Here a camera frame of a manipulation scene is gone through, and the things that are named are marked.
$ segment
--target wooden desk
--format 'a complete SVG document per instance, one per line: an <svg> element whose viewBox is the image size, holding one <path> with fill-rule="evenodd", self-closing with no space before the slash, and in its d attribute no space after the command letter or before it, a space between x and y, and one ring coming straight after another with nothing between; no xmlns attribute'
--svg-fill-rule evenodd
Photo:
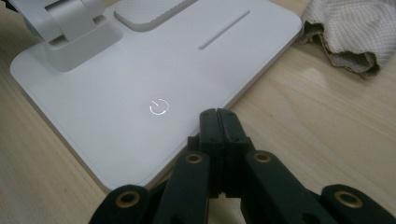
<svg viewBox="0 0 396 224"><path fill-rule="evenodd" d="M308 0L275 0L301 15ZM9 73L38 40L0 4L0 223L87 223L106 194ZM373 79L294 44L233 106L256 148L314 192L358 188L396 215L396 57ZM213 200L209 223L244 223L238 200Z"/></svg>

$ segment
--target white plastic base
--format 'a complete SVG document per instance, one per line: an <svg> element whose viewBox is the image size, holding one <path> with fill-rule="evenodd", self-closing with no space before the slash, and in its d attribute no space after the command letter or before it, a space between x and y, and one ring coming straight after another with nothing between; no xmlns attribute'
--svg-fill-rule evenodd
<svg viewBox="0 0 396 224"><path fill-rule="evenodd" d="M291 43L300 19L264 0L199 0L123 38L69 72L44 44L20 54L11 73L108 189L147 186L198 132L199 114L229 107Z"/></svg>
<svg viewBox="0 0 396 224"><path fill-rule="evenodd" d="M123 0L114 15L134 31L149 31L175 16L197 0Z"/></svg>

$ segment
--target beige cloth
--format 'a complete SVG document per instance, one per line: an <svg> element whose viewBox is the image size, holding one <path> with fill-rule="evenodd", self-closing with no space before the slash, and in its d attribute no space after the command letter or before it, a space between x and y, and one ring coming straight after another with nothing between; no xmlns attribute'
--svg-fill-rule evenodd
<svg viewBox="0 0 396 224"><path fill-rule="evenodd" d="M374 77L396 50L396 0L312 0L300 42L318 37L334 66Z"/></svg>

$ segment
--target white device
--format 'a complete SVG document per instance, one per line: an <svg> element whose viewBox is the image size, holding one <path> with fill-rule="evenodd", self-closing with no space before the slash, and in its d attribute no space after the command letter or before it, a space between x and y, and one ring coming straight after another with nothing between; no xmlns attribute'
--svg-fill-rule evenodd
<svg viewBox="0 0 396 224"><path fill-rule="evenodd" d="M12 76L107 189L153 184L301 29L267 0L10 2L44 40Z"/></svg>

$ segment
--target power icon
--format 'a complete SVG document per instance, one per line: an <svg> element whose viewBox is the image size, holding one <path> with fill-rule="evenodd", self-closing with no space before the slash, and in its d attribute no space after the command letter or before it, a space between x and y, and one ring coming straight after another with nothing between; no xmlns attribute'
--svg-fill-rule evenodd
<svg viewBox="0 0 396 224"><path fill-rule="evenodd" d="M149 111L154 115L162 115L169 110L169 103L164 99L157 99L155 101L151 101L149 106Z"/></svg>

